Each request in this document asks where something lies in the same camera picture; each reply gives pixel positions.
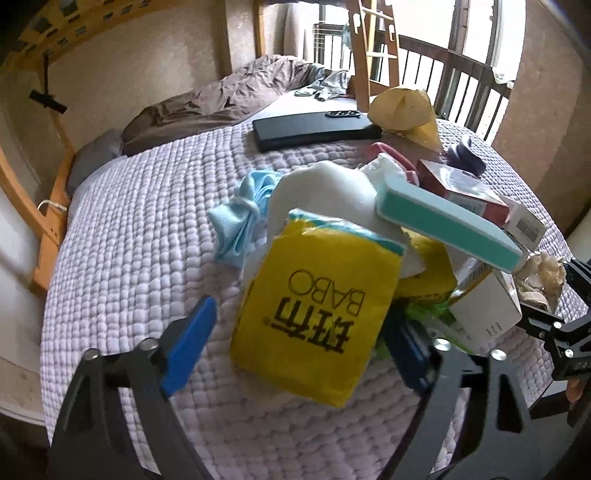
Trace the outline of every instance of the light blue cloth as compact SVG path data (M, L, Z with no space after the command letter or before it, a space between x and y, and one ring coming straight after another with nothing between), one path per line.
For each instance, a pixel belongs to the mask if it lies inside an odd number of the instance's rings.
M267 219L267 204L283 173L254 170L236 185L234 197L207 212L217 235L216 261L243 268L255 225Z

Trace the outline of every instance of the wooden ladder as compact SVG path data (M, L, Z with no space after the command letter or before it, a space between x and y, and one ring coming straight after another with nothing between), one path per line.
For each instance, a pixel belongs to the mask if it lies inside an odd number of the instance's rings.
M349 28L351 30L351 47L355 65L355 98L357 109L362 112L369 110L369 95L372 86L380 86L378 82L369 79L369 70L373 58L388 59L390 87L400 85L400 71L398 70L398 32L394 23L392 0L380 0L383 8L379 11L378 0L347 0L349 9ZM373 51L377 20L384 20L386 31L385 41L387 52Z

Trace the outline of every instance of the remote control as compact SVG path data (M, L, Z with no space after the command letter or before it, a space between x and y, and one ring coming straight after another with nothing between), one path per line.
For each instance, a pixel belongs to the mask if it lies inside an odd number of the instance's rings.
M326 116L329 118L359 118L361 117L361 112L357 110L341 110L337 112L326 112Z

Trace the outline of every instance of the wooden bed frame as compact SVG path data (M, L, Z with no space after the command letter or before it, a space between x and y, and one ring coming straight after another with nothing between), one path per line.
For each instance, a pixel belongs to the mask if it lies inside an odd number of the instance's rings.
M378 0L346 0L349 8L352 51L357 75L353 78L353 94L358 100L358 108L367 111L369 96L378 95L389 86L369 80L369 62L372 57L388 59L390 72L395 72L391 86L399 84L398 79L398 34L394 27L394 17L390 5L377 10ZM50 63L56 61L79 44L94 36L133 18L146 13L170 8L177 4L175 0L76 0L75 10L60 9L59 0L50 0L36 15L33 21L20 35L15 51L11 51L1 68L26 69L37 71L43 85L43 60L48 57ZM264 0L252 0L255 26L256 56L265 54ZM373 45L376 19L386 22L388 53L375 53L368 45ZM50 110L54 127L66 149L66 156L61 162L49 200L65 207L70 205L66 194L66 181L74 160L74 148L60 122L60 115ZM27 225L40 238L40 251L33 273L31 289L36 293L47 292L57 260L57 254L66 235L67 212L50 205L42 214L33 203L14 171L10 167L0 145L0 187L16 208Z

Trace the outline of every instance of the balcony railing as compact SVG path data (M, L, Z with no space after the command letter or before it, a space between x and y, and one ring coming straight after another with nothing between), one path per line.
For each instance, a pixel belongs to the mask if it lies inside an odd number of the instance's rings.
M352 53L343 41L343 32L344 25L316 24L314 61L332 70L354 73ZM382 31L376 32L374 50L385 51L383 35ZM412 83L424 89L438 117L464 125L492 143L511 89L495 81L491 66L404 35L400 35L399 56L402 84ZM388 85L388 62L373 59L370 78Z

